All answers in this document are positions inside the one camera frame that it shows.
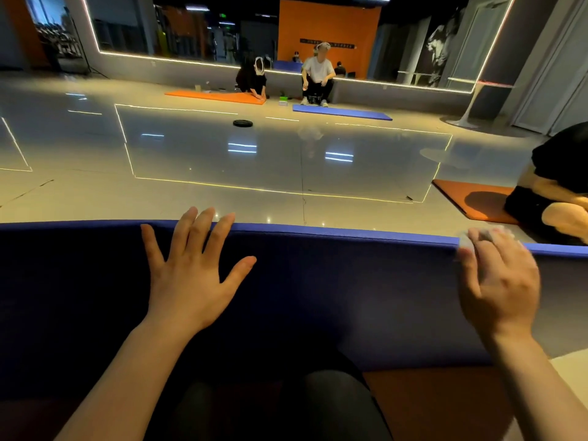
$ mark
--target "black sign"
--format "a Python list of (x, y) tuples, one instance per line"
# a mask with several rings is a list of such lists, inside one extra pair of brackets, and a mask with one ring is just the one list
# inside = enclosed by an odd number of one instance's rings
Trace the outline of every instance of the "black sign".
[[(300, 43), (308, 43), (308, 44), (321, 44), (322, 42), (324, 42), (324, 40), (309, 40), (309, 39), (300, 39)], [(331, 45), (331, 47), (342, 47), (345, 49), (355, 49), (355, 45), (354, 44), (348, 44), (348, 43), (332, 43), (332, 42), (327, 42), (328, 44)]]

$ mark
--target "yoga mat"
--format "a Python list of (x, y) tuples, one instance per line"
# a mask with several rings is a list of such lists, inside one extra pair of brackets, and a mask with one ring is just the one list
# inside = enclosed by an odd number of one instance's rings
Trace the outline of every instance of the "yoga mat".
[(292, 111), (316, 113), (318, 115), (347, 116), (349, 118), (392, 120), (390, 116), (376, 111), (347, 110), (343, 108), (321, 107), (317, 105), (293, 105)]
[(166, 96), (194, 97), (195, 99), (224, 100), (225, 102), (252, 103), (263, 105), (265, 100), (259, 100), (247, 93), (199, 93), (197, 91), (178, 90), (165, 93)]
[(504, 211), (504, 201), (513, 187), (471, 184), (469, 182), (433, 179), (433, 184), (472, 220), (491, 223), (518, 224)]

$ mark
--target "left hand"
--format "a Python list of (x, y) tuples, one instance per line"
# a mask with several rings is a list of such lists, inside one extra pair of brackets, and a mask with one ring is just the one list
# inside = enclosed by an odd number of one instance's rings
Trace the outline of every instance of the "left hand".
[(167, 261), (153, 228), (141, 225), (151, 271), (149, 311), (144, 322), (185, 343), (221, 315), (257, 261), (255, 257), (245, 257), (221, 283), (219, 258), (235, 214), (220, 219), (210, 233), (204, 252), (215, 209), (211, 207), (198, 218), (197, 215), (197, 208), (191, 207), (178, 221)]

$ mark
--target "blue foam mat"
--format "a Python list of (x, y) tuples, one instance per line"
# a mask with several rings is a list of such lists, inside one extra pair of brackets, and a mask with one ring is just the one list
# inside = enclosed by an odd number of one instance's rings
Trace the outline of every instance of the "blue foam mat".
[(392, 120), (384, 113), (377, 111), (347, 110), (343, 108), (321, 107), (317, 105), (292, 105), (292, 111), (300, 113), (316, 113), (318, 115), (347, 116), (349, 118)]

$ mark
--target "forearm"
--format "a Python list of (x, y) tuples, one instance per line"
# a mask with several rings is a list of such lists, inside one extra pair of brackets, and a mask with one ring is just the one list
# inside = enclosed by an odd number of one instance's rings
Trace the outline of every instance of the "forearm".
[(526, 441), (588, 439), (588, 410), (530, 336), (486, 343)]
[(586, 207), (587, 204), (587, 199), (584, 196), (578, 195), (556, 182), (535, 182), (532, 190), (536, 194), (553, 201), (577, 204), (582, 207)]
[(185, 345), (149, 323), (137, 326), (55, 440), (142, 440)]

